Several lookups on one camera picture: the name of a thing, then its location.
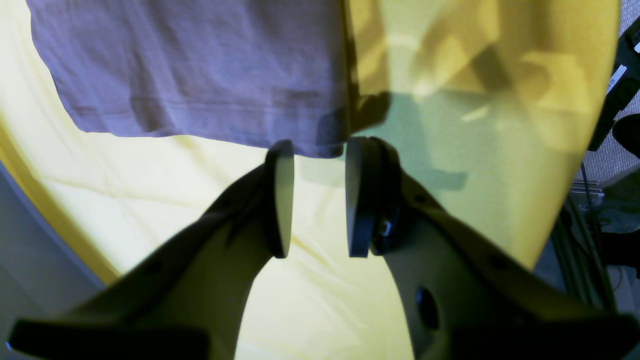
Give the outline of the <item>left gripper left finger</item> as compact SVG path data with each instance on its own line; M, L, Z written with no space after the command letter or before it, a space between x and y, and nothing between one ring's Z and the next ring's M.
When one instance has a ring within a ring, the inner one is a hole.
M294 150L282 140L194 223L85 303L21 318L7 346L41 360L231 360L256 276L291 242Z

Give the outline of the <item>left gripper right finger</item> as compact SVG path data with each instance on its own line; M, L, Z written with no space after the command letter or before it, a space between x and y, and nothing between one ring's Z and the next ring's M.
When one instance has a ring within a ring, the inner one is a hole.
M621 360L631 316L562 294L448 213L377 137L345 158L349 255L380 256L417 360Z

